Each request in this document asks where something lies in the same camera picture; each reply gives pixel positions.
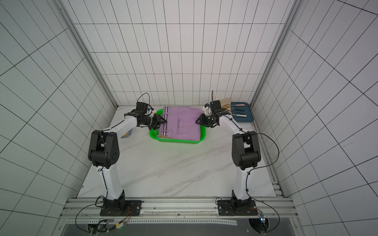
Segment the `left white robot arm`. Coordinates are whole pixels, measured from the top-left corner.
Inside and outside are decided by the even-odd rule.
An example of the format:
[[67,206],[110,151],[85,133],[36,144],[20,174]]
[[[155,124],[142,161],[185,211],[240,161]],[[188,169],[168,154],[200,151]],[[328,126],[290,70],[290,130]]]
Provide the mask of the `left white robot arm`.
[[92,132],[88,159],[100,173],[106,189],[103,203],[106,207],[117,211],[123,211],[126,208],[125,192],[121,187],[116,166],[121,153],[119,140],[136,127],[142,126],[151,130],[158,129],[166,123],[166,119],[157,114],[129,112],[116,125]]

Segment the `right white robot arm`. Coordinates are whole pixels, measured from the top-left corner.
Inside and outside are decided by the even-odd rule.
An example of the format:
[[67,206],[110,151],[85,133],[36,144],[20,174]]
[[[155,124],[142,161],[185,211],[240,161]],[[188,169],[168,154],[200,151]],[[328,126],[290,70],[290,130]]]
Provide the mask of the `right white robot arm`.
[[227,114],[210,116],[202,114],[196,120],[196,124],[207,128],[220,126],[232,135],[231,157],[237,170],[230,200],[234,208],[252,206],[253,199],[249,196],[248,176],[261,161],[258,134],[255,131],[246,131],[232,115]]

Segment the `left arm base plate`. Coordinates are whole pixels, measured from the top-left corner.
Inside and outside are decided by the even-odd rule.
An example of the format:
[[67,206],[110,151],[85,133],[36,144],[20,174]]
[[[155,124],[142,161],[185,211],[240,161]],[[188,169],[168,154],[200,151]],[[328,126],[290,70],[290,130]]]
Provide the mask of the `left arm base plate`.
[[110,201],[105,201],[99,215],[103,217],[139,216],[142,203],[140,200],[132,200],[125,201],[123,206],[118,206]]

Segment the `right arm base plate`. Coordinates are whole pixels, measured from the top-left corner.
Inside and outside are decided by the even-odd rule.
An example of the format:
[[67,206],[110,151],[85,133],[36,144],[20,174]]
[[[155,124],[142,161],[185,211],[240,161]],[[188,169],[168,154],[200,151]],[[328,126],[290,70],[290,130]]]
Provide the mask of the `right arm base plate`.
[[257,216],[258,211],[255,209],[253,200],[217,200],[219,216]]

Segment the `beige pants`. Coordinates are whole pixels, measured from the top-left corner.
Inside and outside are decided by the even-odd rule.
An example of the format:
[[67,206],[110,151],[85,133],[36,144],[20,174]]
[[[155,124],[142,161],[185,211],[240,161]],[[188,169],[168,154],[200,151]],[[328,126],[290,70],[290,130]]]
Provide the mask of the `beige pants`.
[[170,137],[164,136],[164,135],[158,135],[157,138],[159,139],[171,139]]

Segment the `purple pants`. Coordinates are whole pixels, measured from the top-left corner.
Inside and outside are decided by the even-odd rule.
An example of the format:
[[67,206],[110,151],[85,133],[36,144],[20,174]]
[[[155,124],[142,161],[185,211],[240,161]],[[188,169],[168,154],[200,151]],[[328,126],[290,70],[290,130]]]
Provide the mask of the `purple pants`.
[[159,128],[158,134],[174,140],[199,142],[200,125],[195,121],[203,111],[191,107],[164,107],[161,116],[167,123]]

